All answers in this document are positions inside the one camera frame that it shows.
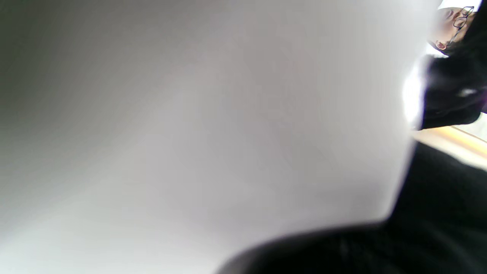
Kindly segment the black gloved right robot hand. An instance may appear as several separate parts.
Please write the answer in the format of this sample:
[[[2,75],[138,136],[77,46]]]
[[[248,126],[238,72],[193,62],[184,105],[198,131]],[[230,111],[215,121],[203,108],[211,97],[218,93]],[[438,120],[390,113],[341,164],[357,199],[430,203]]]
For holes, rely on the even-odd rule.
[[[485,274],[487,174],[417,142],[392,214],[268,242],[221,274]]]

